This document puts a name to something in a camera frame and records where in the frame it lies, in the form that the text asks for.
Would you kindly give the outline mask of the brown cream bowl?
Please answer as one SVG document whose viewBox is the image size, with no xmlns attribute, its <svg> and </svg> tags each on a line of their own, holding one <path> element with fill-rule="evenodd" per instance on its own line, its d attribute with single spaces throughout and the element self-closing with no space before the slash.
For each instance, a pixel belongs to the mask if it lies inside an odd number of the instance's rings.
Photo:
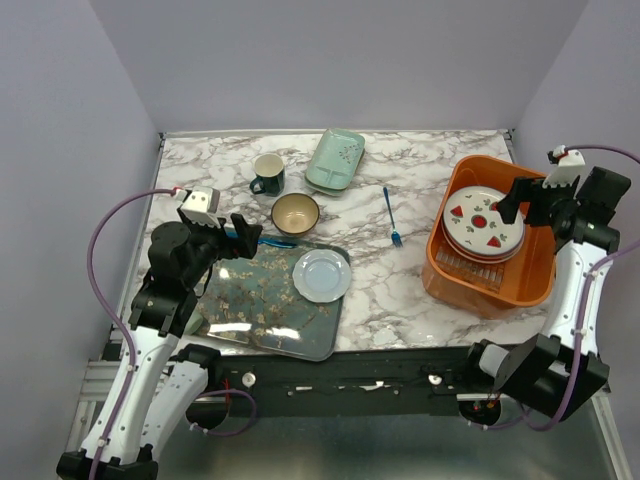
<svg viewBox="0 0 640 480">
<path fill-rule="evenodd" d="M 271 208 L 271 220 L 276 229 L 287 236 L 302 237 L 317 224 L 320 208 L 303 193 L 290 193 L 279 198 Z"/>
</svg>

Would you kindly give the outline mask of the dark green mug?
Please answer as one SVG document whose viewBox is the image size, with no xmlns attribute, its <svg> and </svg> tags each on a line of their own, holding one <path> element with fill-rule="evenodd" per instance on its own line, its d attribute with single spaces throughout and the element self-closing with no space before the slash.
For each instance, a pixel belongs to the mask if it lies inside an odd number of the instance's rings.
<svg viewBox="0 0 640 480">
<path fill-rule="evenodd" d="M 285 187 L 285 164 L 277 154 L 264 154 L 254 162 L 255 178 L 250 183 L 254 195 L 279 196 Z"/>
</svg>

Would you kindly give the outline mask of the pink and cream plate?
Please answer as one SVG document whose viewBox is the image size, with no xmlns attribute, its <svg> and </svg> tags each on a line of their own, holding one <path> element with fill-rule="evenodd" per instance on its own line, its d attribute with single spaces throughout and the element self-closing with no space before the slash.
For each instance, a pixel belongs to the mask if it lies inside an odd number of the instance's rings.
<svg viewBox="0 0 640 480">
<path fill-rule="evenodd" d="M 495 254 L 479 254 L 472 250 L 463 248 L 456 240 L 454 240 L 446 229 L 443 229 L 443 235 L 448 245 L 458 254 L 465 258 L 485 263 L 500 263 L 515 256 L 524 245 L 525 235 L 522 235 L 520 241 L 512 248 L 505 250 L 506 238 L 502 236 L 492 236 L 487 241 L 487 247 L 495 250 Z"/>
</svg>

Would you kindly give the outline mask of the mint rectangular dish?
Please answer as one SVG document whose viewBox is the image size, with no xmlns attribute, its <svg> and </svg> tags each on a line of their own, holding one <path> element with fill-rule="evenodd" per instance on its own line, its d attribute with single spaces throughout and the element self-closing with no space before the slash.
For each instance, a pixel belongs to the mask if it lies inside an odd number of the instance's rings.
<svg viewBox="0 0 640 480">
<path fill-rule="evenodd" d="M 322 194 L 340 197 L 351 185 L 363 156 L 364 151 L 316 152 L 305 172 L 305 184 Z"/>
<path fill-rule="evenodd" d="M 331 128 L 321 136 L 305 179 L 322 190 L 344 191 L 351 183 L 365 151 L 365 138 L 355 132 Z"/>
</svg>

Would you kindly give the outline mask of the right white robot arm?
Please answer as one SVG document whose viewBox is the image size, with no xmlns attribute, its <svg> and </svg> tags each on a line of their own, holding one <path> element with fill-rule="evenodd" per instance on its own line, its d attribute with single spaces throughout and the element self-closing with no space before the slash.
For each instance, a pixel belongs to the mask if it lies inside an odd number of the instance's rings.
<svg viewBox="0 0 640 480">
<path fill-rule="evenodd" d="M 541 177 L 513 181 L 497 210 L 511 224 L 527 204 L 526 224 L 551 228 L 551 307 L 541 331 L 511 349 L 488 340 L 473 344 L 459 370 L 467 389 L 493 384 L 494 392 L 548 416 L 544 427 L 550 429 L 605 385 L 609 367 L 598 356 L 596 322 L 604 281 L 623 253 L 620 233 L 609 222 L 630 186 L 629 178 L 600 167 L 564 186 L 547 186 Z"/>
</svg>

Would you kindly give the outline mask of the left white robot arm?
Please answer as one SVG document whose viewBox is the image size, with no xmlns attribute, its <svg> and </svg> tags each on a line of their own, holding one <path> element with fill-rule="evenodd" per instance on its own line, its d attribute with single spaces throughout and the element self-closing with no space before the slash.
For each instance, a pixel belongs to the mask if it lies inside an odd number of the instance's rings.
<svg viewBox="0 0 640 480">
<path fill-rule="evenodd" d="M 64 453 L 62 479 L 154 479 L 168 439 L 188 407 L 222 380 L 214 349 L 177 348 L 198 302 L 195 287 L 219 260 L 256 255 L 262 228 L 242 215 L 199 225 L 182 216 L 158 226 L 150 268 L 131 305 L 127 348 L 98 419 L 81 447 Z"/>
</svg>

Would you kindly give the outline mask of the orange plastic bin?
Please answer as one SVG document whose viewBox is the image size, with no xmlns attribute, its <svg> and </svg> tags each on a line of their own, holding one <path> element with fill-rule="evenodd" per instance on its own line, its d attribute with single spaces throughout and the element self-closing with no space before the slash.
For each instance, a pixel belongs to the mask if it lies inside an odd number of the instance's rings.
<svg viewBox="0 0 640 480">
<path fill-rule="evenodd" d="M 474 185 L 509 191 L 517 177 L 535 178 L 535 170 L 485 155 L 471 155 L 455 166 L 444 194 Z M 534 307 L 550 294 L 555 277 L 555 240 L 548 227 L 525 227 L 524 243 L 514 257 L 482 264 L 459 255 L 445 240 L 441 205 L 426 245 L 424 289 L 432 297 L 480 317 L 499 319 Z"/>
</svg>

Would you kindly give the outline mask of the floral blossom tray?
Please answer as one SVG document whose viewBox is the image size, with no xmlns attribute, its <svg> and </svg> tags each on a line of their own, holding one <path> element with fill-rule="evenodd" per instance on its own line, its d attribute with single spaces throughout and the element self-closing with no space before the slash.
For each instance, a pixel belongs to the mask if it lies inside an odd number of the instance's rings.
<svg viewBox="0 0 640 480">
<path fill-rule="evenodd" d="M 292 272 L 299 258 L 315 249 L 343 255 L 346 250 L 310 241 L 293 241 L 294 249 L 259 245 L 251 260 L 221 260 L 213 267 L 207 289 L 196 307 L 205 320 L 192 336 L 311 362 L 334 351 L 344 296 L 313 303 L 294 287 Z"/>
</svg>

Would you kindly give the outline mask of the light blue scalloped plate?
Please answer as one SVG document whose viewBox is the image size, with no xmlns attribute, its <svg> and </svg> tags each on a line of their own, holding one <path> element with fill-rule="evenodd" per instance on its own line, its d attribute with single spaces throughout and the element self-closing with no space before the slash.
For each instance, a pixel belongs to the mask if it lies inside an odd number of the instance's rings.
<svg viewBox="0 0 640 480">
<path fill-rule="evenodd" d="M 352 272 L 346 258 L 336 251 L 315 249 L 296 262 L 292 280 L 296 290 L 313 303 L 331 303 L 349 289 Z"/>
</svg>

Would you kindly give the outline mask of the pale green cup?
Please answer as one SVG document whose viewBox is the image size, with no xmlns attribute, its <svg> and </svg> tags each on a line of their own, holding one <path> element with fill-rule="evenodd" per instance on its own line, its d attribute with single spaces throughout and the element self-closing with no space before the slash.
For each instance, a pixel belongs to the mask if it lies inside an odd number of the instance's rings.
<svg viewBox="0 0 640 480">
<path fill-rule="evenodd" d="M 204 323 L 204 317 L 198 311 L 194 311 L 186 323 L 184 334 L 195 335 Z"/>
</svg>

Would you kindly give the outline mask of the blue plastic fork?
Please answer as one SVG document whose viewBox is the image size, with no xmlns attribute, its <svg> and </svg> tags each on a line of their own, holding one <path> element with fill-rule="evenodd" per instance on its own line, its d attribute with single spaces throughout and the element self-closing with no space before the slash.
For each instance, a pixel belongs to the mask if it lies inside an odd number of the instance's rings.
<svg viewBox="0 0 640 480">
<path fill-rule="evenodd" d="M 385 202 L 386 202 L 386 205 L 387 205 L 387 210 L 388 210 L 389 217 L 390 217 L 391 227 L 392 227 L 392 232 L 391 232 L 392 244 L 396 248 L 402 248 L 403 247 L 403 242 L 402 242 L 401 235 L 397 231 L 397 228 L 396 228 L 396 223 L 395 223 L 395 219 L 394 219 L 394 216 L 393 216 L 393 211 L 392 211 L 392 208 L 391 208 L 389 191 L 388 191 L 387 187 L 383 188 L 383 194 L 384 194 Z"/>
</svg>

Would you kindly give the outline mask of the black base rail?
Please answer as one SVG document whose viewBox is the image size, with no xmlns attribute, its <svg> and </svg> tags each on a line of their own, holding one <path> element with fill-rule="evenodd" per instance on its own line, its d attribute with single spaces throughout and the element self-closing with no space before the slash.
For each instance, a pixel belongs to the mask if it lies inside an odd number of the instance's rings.
<svg viewBox="0 0 640 480">
<path fill-rule="evenodd" d="M 471 347 L 338 352 L 321 362 L 277 355 L 220 354 L 216 383 L 186 410 L 197 428 L 217 432 L 225 416 L 350 417 L 464 414 L 493 429 L 492 378 L 470 369 Z"/>
</svg>

